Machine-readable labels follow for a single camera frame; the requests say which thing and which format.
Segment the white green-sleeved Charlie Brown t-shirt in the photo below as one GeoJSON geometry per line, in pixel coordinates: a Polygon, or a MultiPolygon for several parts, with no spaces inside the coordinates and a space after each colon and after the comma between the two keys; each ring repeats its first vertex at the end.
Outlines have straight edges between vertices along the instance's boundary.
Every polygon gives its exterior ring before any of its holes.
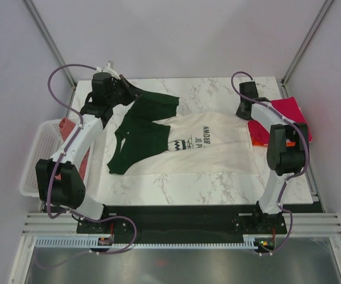
{"type": "Polygon", "coordinates": [[[136,93],[115,131],[110,174],[257,173],[244,120],[220,113],[180,115],[178,97],[136,93]]]}

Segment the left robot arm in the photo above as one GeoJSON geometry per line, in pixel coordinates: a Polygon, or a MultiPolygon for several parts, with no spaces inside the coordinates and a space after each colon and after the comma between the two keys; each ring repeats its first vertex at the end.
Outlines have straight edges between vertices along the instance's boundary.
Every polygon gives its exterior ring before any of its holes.
{"type": "Polygon", "coordinates": [[[86,193],[80,175],[81,163],[99,134],[105,129],[118,105],[127,106],[139,98],[140,92],[123,75],[111,71],[92,77],[92,90],[77,112],[79,122],[63,145],[49,158],[35,165],[38,193],[48,207],[60,207],[90,220],[99,233],[106,232],[111,219],[103,213],[104,206],[86,193]]]}

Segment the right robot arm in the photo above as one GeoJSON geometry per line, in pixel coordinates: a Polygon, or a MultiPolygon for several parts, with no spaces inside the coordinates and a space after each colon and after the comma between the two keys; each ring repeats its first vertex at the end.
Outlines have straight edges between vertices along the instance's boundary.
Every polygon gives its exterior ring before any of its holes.
{"type": "Polygon", "coordinates": [[[309,163],[308,127],[277,111],[266,98],[260,98],[251,80],[234,89],[241,97],[239,118],[256,121],[269,133],[267,165],[270,168],[265,191],[258,201],[262,212],[252,217],[253,229],[267,232],[273,226],[270,215],[282,211],[282,196],[290,179],[304,173],[309,163]]]}

